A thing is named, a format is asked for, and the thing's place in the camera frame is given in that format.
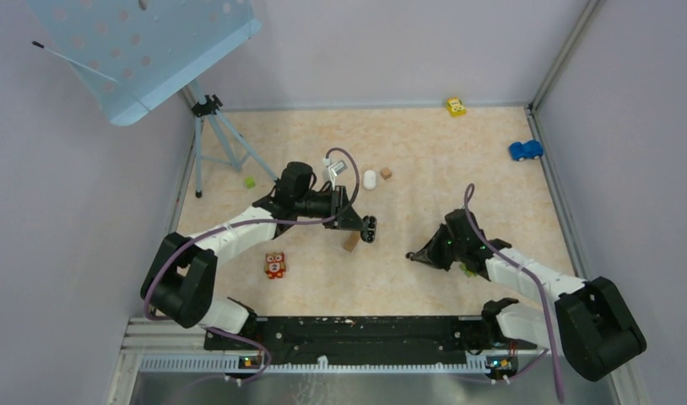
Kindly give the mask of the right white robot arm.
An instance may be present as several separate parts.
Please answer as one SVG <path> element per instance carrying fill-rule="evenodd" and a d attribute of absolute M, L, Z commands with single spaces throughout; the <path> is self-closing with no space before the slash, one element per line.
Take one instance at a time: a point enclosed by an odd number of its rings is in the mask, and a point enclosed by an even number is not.
<path fill-rule="evenodd" d="M 560 273 L 510 243 L 488 239 L 471 212 L 446 215 L 426 244 L 406 255 L 411 262 L 448 271 L 455 262 L 491 283 L 535 300 L 490 301 L 480 325 L 483 341 L 502 348 L 522 340 L 562 355 L 588 381 L 599 381 L 647 349 L 646 337 L 615 283 Z"/>

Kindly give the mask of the white earbud charging case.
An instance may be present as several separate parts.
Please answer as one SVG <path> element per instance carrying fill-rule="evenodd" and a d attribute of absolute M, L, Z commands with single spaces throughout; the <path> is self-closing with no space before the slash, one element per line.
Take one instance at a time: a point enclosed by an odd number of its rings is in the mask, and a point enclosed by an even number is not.
<path fill-rule="evenodd" d="M 362 177 L 362 186 L 367 191 L 372 191 L 377 186 L 377 173 L 374 170 L 366 170 Z"/>

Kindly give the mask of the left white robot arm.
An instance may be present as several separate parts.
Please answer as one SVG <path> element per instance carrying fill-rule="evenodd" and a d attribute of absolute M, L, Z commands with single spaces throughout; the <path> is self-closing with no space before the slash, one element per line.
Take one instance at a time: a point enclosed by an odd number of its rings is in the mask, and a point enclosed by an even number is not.
<path fill-rule="evenodd" d="M 184 328 L 224 331 L 224 338 L 235 348 L 251 346 L 257 335 L 249 321 L 253 311 L 214 295 L 219 266 L 304 222 L 355 232 L 365 243 L 376 237 L 376 218 L 356 213 L 345 186 L 327 182 L 316 191 L 314 178 L 308 164 L 290 162 L 273 190 L 231 221 L 194 236 L 168 234 L 140 290 L 146 306 Z"/>

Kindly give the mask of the black oval charging case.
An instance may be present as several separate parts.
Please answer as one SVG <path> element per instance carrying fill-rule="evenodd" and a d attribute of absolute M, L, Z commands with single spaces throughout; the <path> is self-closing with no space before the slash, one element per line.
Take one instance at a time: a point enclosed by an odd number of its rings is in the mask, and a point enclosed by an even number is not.
<path fill-rule="evenodd" d="M 360 238 L 367 244 L 372 244 L 376 239 L 377 218 L 375 216 L 365 216 L 363 218 L 364 228 L 360 231 Z"/>

